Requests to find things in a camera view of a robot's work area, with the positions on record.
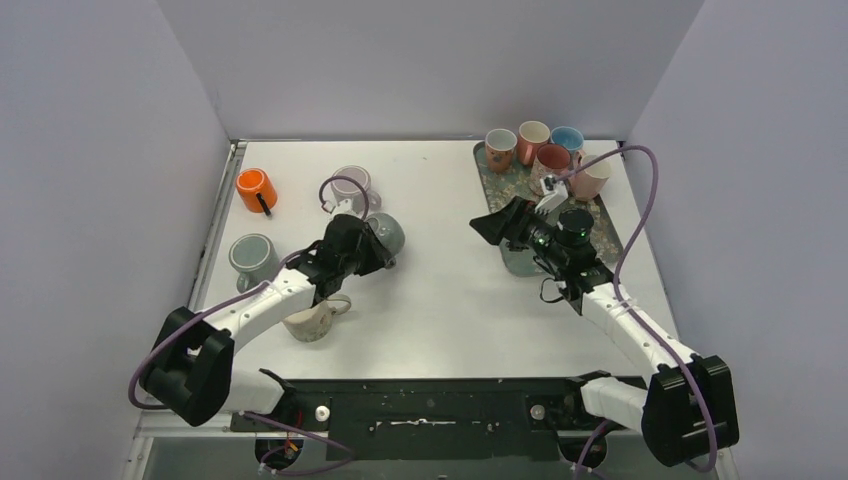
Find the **grey-blue glazed mug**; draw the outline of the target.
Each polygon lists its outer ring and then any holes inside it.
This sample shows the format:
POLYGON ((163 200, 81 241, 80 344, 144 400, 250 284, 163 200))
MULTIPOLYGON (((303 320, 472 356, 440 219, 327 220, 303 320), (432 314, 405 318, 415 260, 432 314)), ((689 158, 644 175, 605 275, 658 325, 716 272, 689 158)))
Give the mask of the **grey-blue glazed mug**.
POLYGON ((366 223, 393 258, 401 253, 406 234, 397 219, 385 212, 375 212, 366 218, 366 223))

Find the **mauve ribbed mug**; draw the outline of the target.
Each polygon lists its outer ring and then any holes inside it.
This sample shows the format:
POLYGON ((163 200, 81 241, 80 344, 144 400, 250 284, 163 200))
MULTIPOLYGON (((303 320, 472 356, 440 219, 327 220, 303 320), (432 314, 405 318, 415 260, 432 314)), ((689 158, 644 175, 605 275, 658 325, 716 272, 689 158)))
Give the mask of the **mauve ribbed mug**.
POLYGON ((360 216, 380 210, 382 199, 365 168, 347 165, 336 170, 333 177, 330 189, 337 204, 349 203, 351 210, 360 216))

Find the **terracotta pink mug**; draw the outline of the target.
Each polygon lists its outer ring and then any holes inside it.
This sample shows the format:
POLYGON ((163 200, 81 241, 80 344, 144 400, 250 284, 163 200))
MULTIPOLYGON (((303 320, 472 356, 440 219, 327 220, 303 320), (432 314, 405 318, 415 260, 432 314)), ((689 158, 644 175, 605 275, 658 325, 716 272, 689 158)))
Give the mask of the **terracotta pink mug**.
POLYGON ((506 172, 515 157, 518 139, 508 129, 497 128, 489 131, 484 139, 488 168, 495 174, 506 172))

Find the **pink ghost pattern mug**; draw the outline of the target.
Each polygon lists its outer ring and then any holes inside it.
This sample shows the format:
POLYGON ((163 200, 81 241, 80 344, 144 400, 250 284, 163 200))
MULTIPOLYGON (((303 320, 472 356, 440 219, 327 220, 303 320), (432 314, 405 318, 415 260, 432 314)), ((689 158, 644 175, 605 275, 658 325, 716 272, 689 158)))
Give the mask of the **pink ghost pattern mug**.
POLYGON ((542 179, 548 175, 562 175, 571 164, 571 152, 557 144, 541 146, 530 173, 530 190, 535 195, 543 195, 542 179))

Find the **cream speckled mug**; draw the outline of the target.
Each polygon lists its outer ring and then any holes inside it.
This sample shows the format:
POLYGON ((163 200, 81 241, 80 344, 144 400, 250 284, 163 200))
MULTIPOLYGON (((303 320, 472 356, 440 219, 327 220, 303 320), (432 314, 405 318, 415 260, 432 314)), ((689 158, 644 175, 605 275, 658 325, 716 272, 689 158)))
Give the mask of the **cream speckled mug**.
POLYGON ((351 307, 349 296, 334 295, 308 310, 284 318, 282 325, 295 340, 302 343, 315 342, 327 335, 336 316, 347 313, 351 307))

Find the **light pink faceted mug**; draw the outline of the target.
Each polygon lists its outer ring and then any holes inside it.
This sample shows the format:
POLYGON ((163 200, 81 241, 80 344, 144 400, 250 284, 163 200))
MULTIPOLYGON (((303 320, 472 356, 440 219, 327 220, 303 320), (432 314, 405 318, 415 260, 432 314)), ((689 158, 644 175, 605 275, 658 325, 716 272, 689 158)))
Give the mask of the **light pink faceted mug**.
POLYGON ((611 174, 612 168, 608 160, 602 160, 575 174, 570 179, 573 196, 578 201, 591 201, 600 194, 611 174))

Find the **salmon pink mug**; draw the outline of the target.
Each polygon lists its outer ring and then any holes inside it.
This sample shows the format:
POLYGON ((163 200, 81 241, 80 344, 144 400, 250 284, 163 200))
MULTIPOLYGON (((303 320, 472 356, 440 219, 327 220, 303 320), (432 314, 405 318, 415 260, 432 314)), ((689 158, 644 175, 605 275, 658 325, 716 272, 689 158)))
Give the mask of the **salmon pink mug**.
POLYGON ((550 142, 551 130, 543 122, 528 120, 523 122, 518 129, 517 159, 526 167, 531 167, 535 161, 537 151, 550 142))

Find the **orange mug black handle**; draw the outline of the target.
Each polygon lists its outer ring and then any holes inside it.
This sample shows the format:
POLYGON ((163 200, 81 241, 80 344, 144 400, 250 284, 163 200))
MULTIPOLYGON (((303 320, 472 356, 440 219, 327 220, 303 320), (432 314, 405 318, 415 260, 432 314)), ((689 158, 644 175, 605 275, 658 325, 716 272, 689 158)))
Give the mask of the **orange mug black handle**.
POLYGON ((243 170, 236 178, 236 190, 245 207, 253 213, 272 215, 272 209, 278 201, 277 191, 262 169, 243 170))

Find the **light blue mug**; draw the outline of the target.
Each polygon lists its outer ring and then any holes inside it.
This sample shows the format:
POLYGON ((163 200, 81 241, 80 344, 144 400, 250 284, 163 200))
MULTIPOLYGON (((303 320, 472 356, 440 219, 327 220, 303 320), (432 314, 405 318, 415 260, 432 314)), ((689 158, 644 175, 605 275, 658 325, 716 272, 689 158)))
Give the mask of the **light blue mug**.
POLYGON ((551 130, 550 141, 562 146, 570 153, 580 151, 584 146, 584 136, 576 128, 569 126, 558 126, 551 130))

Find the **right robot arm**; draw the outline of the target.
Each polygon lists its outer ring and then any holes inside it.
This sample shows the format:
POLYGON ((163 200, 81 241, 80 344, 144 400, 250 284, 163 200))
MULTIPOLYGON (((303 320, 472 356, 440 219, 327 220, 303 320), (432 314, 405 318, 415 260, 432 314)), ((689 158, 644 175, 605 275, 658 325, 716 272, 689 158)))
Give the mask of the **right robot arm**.
POLYGON ((631 386, 600 370, 578 376, 580 413, 640 433, 656 460, 668 467, 716 455, 739 442, 729 366, 672 338, 637 305, 591 244, 589 213, 566 210, 551 224, 535 201, 516 196, 488 218, 500 225, 487 240, 530 251, 556 285, 559 294, 553 300, 568 303, 600 329, 645 383, 631 386))

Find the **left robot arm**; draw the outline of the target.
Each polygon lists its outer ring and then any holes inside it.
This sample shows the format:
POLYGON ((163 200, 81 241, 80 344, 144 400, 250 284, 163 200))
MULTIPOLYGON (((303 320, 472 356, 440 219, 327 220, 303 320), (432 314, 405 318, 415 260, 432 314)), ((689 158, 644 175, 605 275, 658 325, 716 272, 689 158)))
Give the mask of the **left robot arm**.
POLYGON ((137 397, 142 389, 156 399, 154 409, 170 410, 193 427, 221 412, 256 414, 271 429, 287 427, 296 414, 293 386, 268 369, 234 369, 235 356, 283 319, 328 301, 346 278, 393 268, 405 242, 387 213, 337 210, 323 237, 274 264, 270 279, 199 313, 173 310, 131 376, 131 404, 149 409, 137 397))

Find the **sage green mug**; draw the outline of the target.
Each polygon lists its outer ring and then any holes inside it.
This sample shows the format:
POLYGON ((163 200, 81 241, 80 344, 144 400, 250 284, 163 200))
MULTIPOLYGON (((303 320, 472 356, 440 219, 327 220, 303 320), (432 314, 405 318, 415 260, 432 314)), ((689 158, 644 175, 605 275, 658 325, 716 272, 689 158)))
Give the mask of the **sage green mug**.
POLYGON ((272 240, 260 233, 238 238, 229 249, 228 260, 238 273, 236 289, 239 293, 245 293, 263 281, 273 280, 280 265, 272 240))

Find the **teal floral tray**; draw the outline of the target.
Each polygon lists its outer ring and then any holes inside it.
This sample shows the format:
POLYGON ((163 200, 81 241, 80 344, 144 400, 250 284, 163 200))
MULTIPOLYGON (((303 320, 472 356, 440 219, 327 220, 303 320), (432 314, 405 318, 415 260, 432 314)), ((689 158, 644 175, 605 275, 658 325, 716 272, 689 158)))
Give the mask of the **teal floral tray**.
MULTIPOLYGON (((532 185, 530 171, 525 167, 514 163, 505 173, 491 172, 488 169, 483 141, 474 146, 473 155, 491 212, 500 210, 515 196, 534 201, 540 199, 540 196, 530 189, 532 185)), ((591 244, 604 264, 613 269, 621 257, 623 244, 602 198, 597 196, 588 202, 582 202, 570 197, 549 214, 548 222, 555 223, 561 211, 571 208, 580 208, 592 214, 594 226, 590 234, 591 244)), ((499 249, 506 269, 514 276, 521 278, 545 276, 545 272, 533 261, 533 253, 530 250, 510 251, 505 244, 501 244, 499 249)))

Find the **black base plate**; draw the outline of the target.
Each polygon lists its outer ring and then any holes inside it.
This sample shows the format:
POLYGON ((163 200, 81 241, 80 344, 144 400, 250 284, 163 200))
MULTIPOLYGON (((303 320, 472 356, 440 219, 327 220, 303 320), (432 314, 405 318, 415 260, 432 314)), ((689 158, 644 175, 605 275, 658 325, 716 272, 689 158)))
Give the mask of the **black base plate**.
POLYGON ((254 433, 256 455, 271 469, 290 468, 306 440, 341 464, 370 460, 553 461, 576 454, 577 432, 601 423, 585 411, 575 378, 452 380, 300 380, 258 373, 280 398, 241 400, 235 384, 179 382, 152 396, 191 426, 218 414, 231 430, 254 433))

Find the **aluminium rail frame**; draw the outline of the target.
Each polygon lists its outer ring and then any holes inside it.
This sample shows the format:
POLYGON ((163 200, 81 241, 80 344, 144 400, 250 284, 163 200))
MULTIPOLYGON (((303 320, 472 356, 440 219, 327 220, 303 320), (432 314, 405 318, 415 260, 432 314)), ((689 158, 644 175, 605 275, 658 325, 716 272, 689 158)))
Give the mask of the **aluminium rail frame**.
MULTIPOLYGON (((282 194, 287 181, 267 146, 257 140, 240 140, 232 147, 225 164, 224 178, 215 198, 215 209, 201 259, 193 277, 188 306, 205 307, 236 293, 237 274, 227 253, 237 238, 247 233, 270 237, 279 255, 296 248, 301 234, 284 217, 295 209, 283 200, 273 217, 247 211, 236 193, 236 176, 251 167, 268 172, 282 194)), ((229 430, 230 417, 217 417, 206 426, 193 429, 171 414, 144 413, 133 440, 135 456, 125 468, 126 479, 268 479, 258 470, 254 456, 255 438, 229 430)))

